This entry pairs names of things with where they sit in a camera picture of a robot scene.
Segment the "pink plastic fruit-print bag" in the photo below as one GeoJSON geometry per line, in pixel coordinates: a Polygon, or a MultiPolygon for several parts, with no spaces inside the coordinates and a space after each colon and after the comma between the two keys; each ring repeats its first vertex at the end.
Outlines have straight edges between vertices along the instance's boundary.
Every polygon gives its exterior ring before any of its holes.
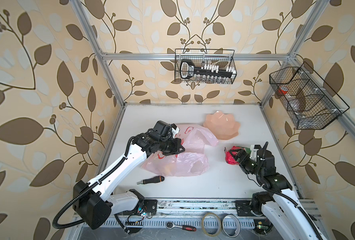
{"type": "Polygon", "coordinates": [[[208,158],[204,147],[215,147],[218,139],[207,128],[200,125],[178,125],[177,138],[181,139],[185,148],[183,153],[165,156],[158,151],[152,154],[141,166],[143,170],[163,177],[200,176],[209,169],[208,158]]]}

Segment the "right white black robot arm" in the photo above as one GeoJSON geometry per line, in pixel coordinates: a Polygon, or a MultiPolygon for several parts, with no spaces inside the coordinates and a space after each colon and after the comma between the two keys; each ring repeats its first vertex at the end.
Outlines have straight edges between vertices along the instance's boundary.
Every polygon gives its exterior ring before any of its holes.
{"type": "Polygon", "coordinates": [[[263,189],[254,193],[242,210],[266,217],[284,240],[325,240],[326,236],[306,212],[290,182],[276,171],[274,155],[267,147],[265,143],[224,150],[225,161],[239,166],[248,177],[254,175],[254,183],[263,189]]]}

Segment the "pink dragon fruit toy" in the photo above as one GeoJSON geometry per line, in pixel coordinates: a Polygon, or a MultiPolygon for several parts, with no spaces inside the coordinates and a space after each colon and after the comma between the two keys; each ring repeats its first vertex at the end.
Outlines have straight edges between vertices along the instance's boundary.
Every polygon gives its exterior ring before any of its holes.
{"type": "Polygon", "coordinates": [[[224,149],[225,161],[229,165],[239,165],[242,161],[249,159],[251,150],[240,146],[233,146],[229,150],[224,149]]]}

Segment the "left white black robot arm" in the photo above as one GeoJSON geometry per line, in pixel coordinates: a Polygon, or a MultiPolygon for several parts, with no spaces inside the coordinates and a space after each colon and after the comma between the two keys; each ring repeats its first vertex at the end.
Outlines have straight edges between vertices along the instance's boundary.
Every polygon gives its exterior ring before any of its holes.
{"type": "Polygon", "coordinates": [[[86,223],[92,230],[99,228],[110,215],[136,210],[143,198],[135,190],[113,195],[119,183],[139,164],[156,152],[175,156],[185,151],[177,137],[175,124],[158,121],[145,133],[130,137],[124,153],[87,183],[79,181],[73,189],[74,197],[54,217],[55,229],[66,229],[86,223]]]}

